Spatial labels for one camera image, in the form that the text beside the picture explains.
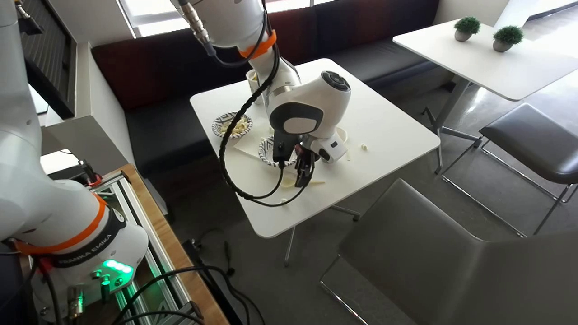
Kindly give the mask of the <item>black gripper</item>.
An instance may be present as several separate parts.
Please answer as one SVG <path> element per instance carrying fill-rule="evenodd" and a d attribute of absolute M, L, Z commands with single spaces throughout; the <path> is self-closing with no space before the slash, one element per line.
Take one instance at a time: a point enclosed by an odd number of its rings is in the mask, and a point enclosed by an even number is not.
<path fill-rule="evenodd" d="M 309 180 L 312 178 L 314 173 L 314 162 L 318 160 L 318 153 L 312 151 L 311 147 L 307 147 L 303 142 L 298 142 L 294 146 L 294 153 L 296 153 L 296 180 L 294 185 L 296 187 L 303 187 L 303 184 L 309 184 Z"/>

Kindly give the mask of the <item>white franka robot arm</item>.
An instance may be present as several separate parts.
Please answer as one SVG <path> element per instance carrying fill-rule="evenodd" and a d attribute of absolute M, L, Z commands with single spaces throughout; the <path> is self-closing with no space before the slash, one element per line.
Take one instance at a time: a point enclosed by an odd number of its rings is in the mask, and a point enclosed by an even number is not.
<path fill-rule="evenodd" d="M 208 50 L 235 46 L 258 75 L 255 97 L 275 129 L 273 160 L 285 164 L 296 146 L 325 160 L 343 155 L 336 124 L 350 84 L 332 70 L 305 82 L 276 46 L 260 0 L 172 0 Z M 117 218 L 107 202 L 74 180 L 51 178 L 42 164 L 42 131 L 25 75 L 18 0 L 0 0 L 0 238 L 54 267 L 54 288 L 128 285 L 143 259 L 143 227 Z"/>

